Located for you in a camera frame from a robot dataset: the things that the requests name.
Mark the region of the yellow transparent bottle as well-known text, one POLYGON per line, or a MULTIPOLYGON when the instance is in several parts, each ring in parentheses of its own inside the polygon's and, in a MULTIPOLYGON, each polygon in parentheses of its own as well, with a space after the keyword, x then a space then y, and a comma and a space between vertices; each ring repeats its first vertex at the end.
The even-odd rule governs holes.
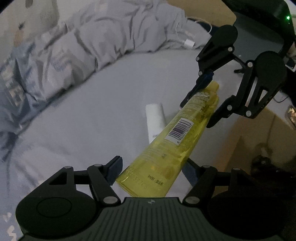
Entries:
POLYGON ((214 113, 219 84, 198 91, 116 182, 132 197, 165 197, 214 113))

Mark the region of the wooden headboard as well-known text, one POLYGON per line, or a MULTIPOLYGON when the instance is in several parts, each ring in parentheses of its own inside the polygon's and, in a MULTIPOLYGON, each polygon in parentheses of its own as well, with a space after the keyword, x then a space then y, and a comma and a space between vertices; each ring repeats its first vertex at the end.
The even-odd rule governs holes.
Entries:
POLYGON ((187 17, 196 17, 218 27, 233 25, 235 14, 221 0, 168 0, 172 6, 185 11, 187 17))

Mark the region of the open cardboard box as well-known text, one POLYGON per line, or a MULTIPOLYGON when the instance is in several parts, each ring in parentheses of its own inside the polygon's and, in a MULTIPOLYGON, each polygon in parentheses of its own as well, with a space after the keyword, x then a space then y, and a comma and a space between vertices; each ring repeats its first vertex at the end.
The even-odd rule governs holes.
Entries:
POLYGON ((219 171, 238 167, 249 173, 259 155, 276 167, 294 171, 295 129, 266 108, 255 119, 239 117, 218 151, 212 165, 219 171))

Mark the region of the white tube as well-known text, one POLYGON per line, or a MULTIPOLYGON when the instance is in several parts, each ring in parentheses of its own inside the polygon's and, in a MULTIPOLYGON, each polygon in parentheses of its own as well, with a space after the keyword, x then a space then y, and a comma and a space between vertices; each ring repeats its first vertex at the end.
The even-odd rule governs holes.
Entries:
POLYGON ((147 104, 145 107, 145 114, 147 118, 148 139, 149 143, 151 144, 166 127, 166 120, 162 104, 147 104))

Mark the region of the grey crumpled duvet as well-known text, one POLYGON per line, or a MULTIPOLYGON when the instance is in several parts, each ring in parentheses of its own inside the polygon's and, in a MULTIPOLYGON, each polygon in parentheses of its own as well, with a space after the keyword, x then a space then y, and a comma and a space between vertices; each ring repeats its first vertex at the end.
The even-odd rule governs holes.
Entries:
POLYGON ((165 1, 95 1, 12 49, 1 65, 1 143, 60 92, 130 52, 204 46, 210 34, 165 1))

